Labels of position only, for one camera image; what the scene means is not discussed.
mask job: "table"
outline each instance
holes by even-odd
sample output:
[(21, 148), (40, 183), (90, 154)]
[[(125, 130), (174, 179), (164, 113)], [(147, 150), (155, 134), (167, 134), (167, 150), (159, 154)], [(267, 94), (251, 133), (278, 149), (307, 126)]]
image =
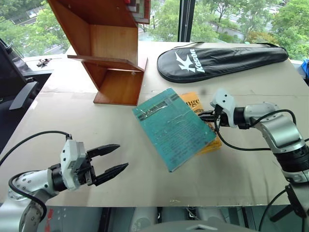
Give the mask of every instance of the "table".
[[(292, 110), (305, 138), (309, 137), (309, 89), (290, 61), (216, 77), (190, 84), (176, 84), (160, 77), (157, 57), (179, 43), (140, 42), (148, 64), (139, 103), (168, 87), (177, 93), (198, 93), (204, 108), (213, 93), (223, 87), (239, 106), (263, 101)], [(207, 43), (207, 47), (260, 46), (257, 44)], [(113, 180), (95, 187), (64, 191), (48, 205), (63, 206), (228, 206), (267, 204), (287, 184), (279, 164), (269, 151), (242, 152), (225, 145), (218, 151), (194, 156), (173, 173), (150, 143), (132, 113), (132, 106), (93, 104), (96, 89), (81, 63), (66, 60), (56, 69), (25, 114), (3, 152), (39, 131), (62, 130), (86, 149), (105, 144), (121, 147), (94, 158), (96, 173), (125, 162), (129, 166)], [(222, 128), (223, 137), (241, 147), (265, 147), (258, 130)], [(16, 173), (46, 169), (56, 164), (65, 138), (42, 135), (18, 148), (0, 168), (0, 202), (7, 181)], [(280, 197), (276, 204), (288, 203)]]

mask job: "chair armrest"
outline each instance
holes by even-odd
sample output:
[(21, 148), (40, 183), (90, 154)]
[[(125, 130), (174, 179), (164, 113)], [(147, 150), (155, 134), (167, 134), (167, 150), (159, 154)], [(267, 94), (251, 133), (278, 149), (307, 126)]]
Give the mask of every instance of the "chair armrest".
[(26, 101), (28, 100), (30, 94), (35, 90), (37, 85), (38, 82), (36, 81), (27, 83), (17, 94), (9, 110), (17, 110), (22, 108), (25, 105)]

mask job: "teal book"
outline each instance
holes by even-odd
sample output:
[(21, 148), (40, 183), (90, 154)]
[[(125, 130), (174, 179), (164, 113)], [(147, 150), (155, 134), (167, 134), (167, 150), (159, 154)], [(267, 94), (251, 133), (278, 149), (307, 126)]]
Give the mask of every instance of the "teal book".
[(171, 88), (134, 108), (133, 113), (170, 172), (216, 138)]

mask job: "black office chair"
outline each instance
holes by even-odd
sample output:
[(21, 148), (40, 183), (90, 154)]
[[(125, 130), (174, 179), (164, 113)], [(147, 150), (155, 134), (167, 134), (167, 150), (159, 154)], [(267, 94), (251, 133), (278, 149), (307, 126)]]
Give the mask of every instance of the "black office chair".
[(22, 76), (0, 43), (0, 152), (32, 104), (37, 85)]

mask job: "white logo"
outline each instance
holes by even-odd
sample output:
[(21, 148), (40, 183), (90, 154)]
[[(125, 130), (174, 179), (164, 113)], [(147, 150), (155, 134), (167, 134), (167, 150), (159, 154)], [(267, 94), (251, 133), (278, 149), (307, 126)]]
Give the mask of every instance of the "white logo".
[(192, 56), (192, 58), (193, 58), (193, 61), (195, 62), (195, 68), (190, 68), (190, 67), (189, 67), (191, 64), (193, 64), (192, 61), (191, 61), (190, 58), (189, 58), (189, 55), (187, 55), (186, 60), (183, 60), (183, 59), (181, 59), (181, 58), (179, 57), (179, 55), (175, 52), (176, 60), (182, 64), (182, 65), (179, 64), (178, 66), (179, 66), (182, 70), (187, 69), (188, 71), (192, 71), (192, 72), (194, 72), (194, 73), (195, 73), (195, 70), (197, 70), (198, 72), (204, 73), (205, 70), (203, 69), (201, 63), (199, 62), (199, 59), (197, 58), (197, 54), (196, 54), (195, 50), (194, 50), (194, 49), (190, 49), (190, 52), (191, 52), (191, 56)]

